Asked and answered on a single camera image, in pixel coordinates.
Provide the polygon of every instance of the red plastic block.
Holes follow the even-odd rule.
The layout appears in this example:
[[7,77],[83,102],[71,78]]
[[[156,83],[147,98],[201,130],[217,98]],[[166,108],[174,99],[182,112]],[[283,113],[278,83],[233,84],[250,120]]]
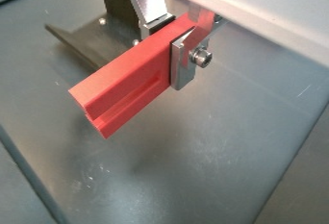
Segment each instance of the red plastic block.
[[171,42],[192,27],[184,14],[69,89],[104,138],[170,86]]

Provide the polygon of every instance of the scratch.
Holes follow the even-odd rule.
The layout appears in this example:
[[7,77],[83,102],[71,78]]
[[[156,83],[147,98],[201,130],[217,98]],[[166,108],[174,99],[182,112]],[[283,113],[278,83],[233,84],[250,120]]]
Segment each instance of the scratch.
[[299,97],[299,96],[303,94],[303,92],[305,92],[310,87],[312,87],[312,85],[309,85],[309,86],[303,89],[303,91],[298,94],[297,97]]

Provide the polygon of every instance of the dark metal base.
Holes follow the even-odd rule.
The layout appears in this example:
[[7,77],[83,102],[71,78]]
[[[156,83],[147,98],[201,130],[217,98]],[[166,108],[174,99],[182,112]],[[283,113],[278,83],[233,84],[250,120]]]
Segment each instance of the dark metal base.
[[130,0],[104,0],[104,3],[107,13],[73,33],[45,26],[94,69],[104,66],[127,51],[134,39],[140,40],[138,16]]

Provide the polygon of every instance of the metal bracket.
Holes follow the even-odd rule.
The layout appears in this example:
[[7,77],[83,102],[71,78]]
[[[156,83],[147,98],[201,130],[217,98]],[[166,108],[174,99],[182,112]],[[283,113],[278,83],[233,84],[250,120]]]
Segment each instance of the metal bracket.
[[139,16],[142,39],[146,39],[159,29],[175,20],[167,12],[164,0],[130,0]]
[[195,27],[171,44],[171,87],[180,90],[194,79],[196,65],[205,68],[213,59],[207,51],[213,33],[226,20],[211,11],[190,4],[188,18]]

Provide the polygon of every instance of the machine part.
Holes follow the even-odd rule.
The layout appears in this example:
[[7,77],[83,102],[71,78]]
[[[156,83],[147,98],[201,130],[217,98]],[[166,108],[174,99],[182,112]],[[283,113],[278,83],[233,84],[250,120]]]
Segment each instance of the machine part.
[[147,38],[168,23],[175,17],[167,12],[164,0],[131,0],[136,15],[142,39]]
[[139,18],[130,0],[104,0],[104,4],[107,13],[73,33],[45,26],[94,70],[132,47],[134,39],[140,40]]
[[170,86],[170,42],[194,26],[184,14],[69,89],[103,137]]
[[171,45],[171,87],[180,90],[194,79],[195,66],[206,67],[213,54],[207,51],[213,33],[226,20],[201,6],[190,4],[188,18],[196,23]]

